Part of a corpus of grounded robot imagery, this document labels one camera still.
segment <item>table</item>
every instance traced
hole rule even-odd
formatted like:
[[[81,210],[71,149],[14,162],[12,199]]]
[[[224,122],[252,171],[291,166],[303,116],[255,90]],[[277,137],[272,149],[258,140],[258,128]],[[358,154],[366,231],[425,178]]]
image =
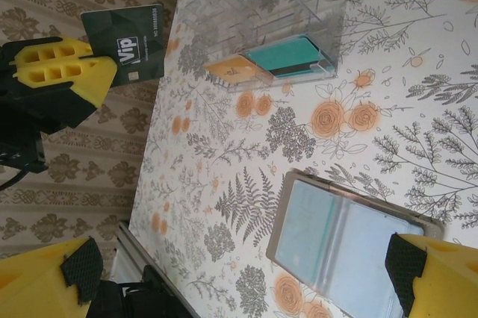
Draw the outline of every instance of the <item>table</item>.
[[[181,23],[189,1],[130,230],[201,317],[342,317],[264,256],[293,168],[433,216],[446,240],[478,247],[478,0],[341,0],[337,78],[234,95],[205,80],[208,56]]]

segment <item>acrylic organizer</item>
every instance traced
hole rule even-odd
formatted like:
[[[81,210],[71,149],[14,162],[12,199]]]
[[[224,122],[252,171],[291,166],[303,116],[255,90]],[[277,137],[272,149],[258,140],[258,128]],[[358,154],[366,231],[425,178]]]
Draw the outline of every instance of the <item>acrylic organizer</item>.
[[[272,82],[262,80],[263,75],[240,83],[214,76],[215,85],[237,92],[334,78],[340,28],[331,29],[330,23],[341,22],[340,6],[326,6],[319,0],[193,0],[185,7],[184,22],[200,36],[197,48],[215,63],[232,54],[252,60],[251,51],[266,51],[297,36],[305,36],[317,48],[317,61],[306,71],[274,75]]]

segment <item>beige damask wallpaper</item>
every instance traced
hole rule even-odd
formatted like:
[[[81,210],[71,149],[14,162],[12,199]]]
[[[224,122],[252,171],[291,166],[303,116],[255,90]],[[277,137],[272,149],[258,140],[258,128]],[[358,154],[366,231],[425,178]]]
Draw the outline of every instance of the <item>beige damask wallpaper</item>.
[[[167,40],[176,0],[0,0],[0,44],[59,34],[86,40],[81,12],[158,2]],[[108,273],[118,222],[131,212],[156,89],[156,81],[115,88],[80,127],[43,138],[49,170],[0,192],[0,258],[90,235]],[[0,166],[0,183],[14,174]]]

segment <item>black rubber pad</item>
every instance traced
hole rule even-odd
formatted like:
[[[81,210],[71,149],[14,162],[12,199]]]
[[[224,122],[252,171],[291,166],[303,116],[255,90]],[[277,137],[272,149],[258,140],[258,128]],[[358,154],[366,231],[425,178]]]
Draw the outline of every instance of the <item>black rubber pad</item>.
[[[397,292],[405,317],[412,311],[415,295],[413,280],[421,277],[426,263],[426,252],[393,234],[388,244],[385,267]]]
[[[96,241],[90,237],[60,266],[66,285],[78,288],[78,304],[94,300],[103,271],[103,259]]]

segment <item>green card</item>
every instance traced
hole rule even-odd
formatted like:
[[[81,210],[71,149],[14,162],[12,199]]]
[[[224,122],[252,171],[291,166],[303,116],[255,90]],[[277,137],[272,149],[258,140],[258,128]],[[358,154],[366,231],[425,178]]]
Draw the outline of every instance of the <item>green card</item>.
[[[164,75],[163,6],[97,10],[81,14],[95,56],[117,63],[112,87]]]

